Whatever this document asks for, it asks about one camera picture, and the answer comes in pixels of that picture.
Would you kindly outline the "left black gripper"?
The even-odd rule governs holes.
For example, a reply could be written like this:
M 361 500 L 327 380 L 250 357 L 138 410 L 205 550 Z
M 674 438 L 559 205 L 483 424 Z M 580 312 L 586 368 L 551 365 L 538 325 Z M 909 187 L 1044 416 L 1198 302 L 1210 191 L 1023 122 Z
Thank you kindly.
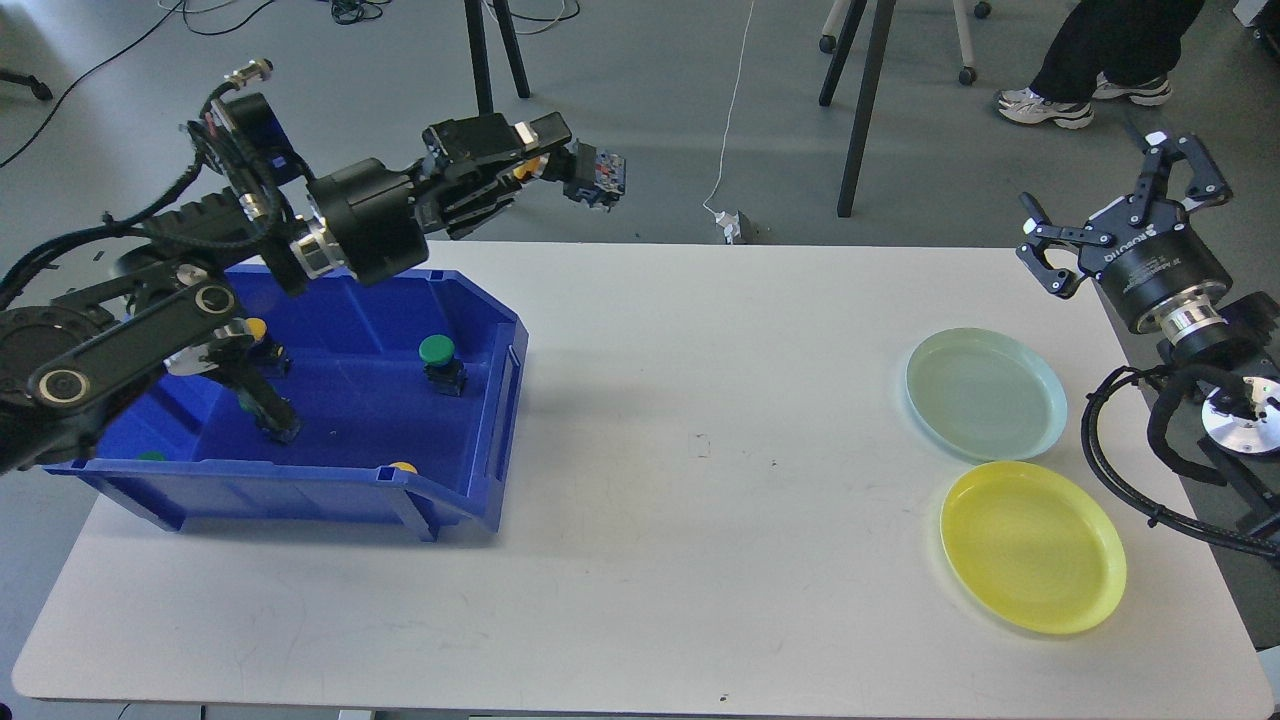
M 429 259 L 426 234 L 460 240 L 529 182 L 571 179 L 571 140 L 558 111 L 515 124 L 490 113 L 429 126 L 421 179 L 442 183 L 425 193 L 425 231 L 413 176 L 369 158 L 306 183 L 314 215 L 294 240 L 294 260 L 312 281 L 344 269 L 365 287 L 379 284 Z

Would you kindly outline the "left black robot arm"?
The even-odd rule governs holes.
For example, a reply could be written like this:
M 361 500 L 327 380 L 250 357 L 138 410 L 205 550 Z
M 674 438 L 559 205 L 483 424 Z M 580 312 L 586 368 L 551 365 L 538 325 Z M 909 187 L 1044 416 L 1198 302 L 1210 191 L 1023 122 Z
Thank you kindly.
M 316 176 L 247 92 L 271 72 L 255 59 L 211 91 L 186 124 L 192 163 L 157 201 L 41 243 L 3 277 L 4 471 L 93 457 L 183 361 L 268 436 L 293 439 L 300 416 L 250 356 L 230 266 L 260 258 L 289 296 L 339 269 L 378 284 L 425 263 L 430 234 L 466 236 L 526 183 L 577 179 L 585 147 L 559 113 L 444 120 L 403 170 L 366 159 Z

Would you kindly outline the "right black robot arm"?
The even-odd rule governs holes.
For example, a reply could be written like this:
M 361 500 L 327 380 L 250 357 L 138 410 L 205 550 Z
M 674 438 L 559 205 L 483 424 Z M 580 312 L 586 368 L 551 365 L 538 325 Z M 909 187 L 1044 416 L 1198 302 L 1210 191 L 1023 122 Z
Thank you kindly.
M 1192 227 L 1194 211 L 1233 191 L 1194 135 L 1130 129 L 1143 163 L 1134 188 L 1080 225 L 1052 222 L 1030 193 L 1018 258 L 1041 287 L 1070 299 L 1092 282 L 1133 334 L 1157 334 L 1160 361 L 1120 366 L 1085 398 L 1082 447 L 1100 482 L 1164 525 L 1277 565 L 1277 492 L 1256 468 L 1277 461 L 1277 302 L 1265 292 L 1228 300 L 1233 278 Z M 1155 456 L 1178 477 L 1233 489 L 1247 514 L 1217 527 L 1153 501 L 1106 457 L 1105 405 L 1128 386 L 1156 395 L 1146 425 Z

